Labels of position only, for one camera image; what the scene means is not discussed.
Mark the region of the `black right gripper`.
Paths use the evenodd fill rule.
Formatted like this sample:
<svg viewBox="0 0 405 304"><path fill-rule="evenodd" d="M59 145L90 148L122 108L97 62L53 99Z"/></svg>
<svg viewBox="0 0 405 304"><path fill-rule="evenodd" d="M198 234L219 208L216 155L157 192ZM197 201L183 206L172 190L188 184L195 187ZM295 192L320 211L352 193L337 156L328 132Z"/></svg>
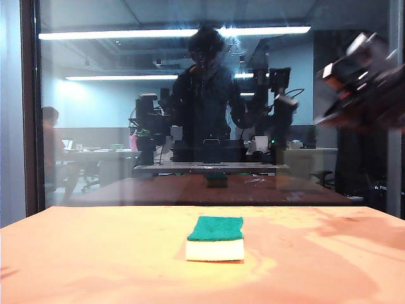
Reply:
<svg viewBox="0 0 405 304"><path fill-rule="evenodd" d="M386 54L353 53L317 72L336 99L315 125L357 130L399 128L399 66Z"/></svg>

